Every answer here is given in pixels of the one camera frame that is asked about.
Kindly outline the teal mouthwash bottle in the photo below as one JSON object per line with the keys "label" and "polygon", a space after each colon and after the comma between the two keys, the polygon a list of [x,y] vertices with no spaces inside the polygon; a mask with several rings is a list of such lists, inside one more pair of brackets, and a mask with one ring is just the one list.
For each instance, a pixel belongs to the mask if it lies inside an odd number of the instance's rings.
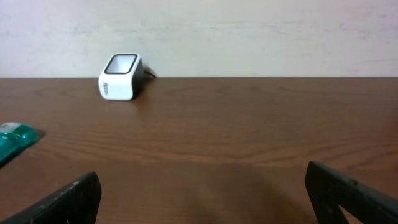
{"label": "teal mouthwash bottle", "polygon": [[1,125],[1,167],[39,140],[36,130],[24,123]]}

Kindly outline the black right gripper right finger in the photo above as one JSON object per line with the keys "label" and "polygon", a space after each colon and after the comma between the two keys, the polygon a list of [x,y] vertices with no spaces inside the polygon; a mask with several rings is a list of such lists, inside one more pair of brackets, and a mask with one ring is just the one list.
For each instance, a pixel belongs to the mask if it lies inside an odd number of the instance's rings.
{"label": "black right gripper right finger", "polygon": [[318,223],[348,223],[346,210],[362,223],[397,223],[397,200],[319,161],[310,161],[305,187]]}

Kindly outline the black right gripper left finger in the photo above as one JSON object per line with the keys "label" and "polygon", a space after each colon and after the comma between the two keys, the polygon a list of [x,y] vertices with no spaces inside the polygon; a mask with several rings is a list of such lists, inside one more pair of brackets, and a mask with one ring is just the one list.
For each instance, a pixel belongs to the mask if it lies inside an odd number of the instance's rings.
{"label": "black right gripper left finger", "polygon": [[101,201],[101,184],[96,172],[88,172],[2,224],[94,224]]}

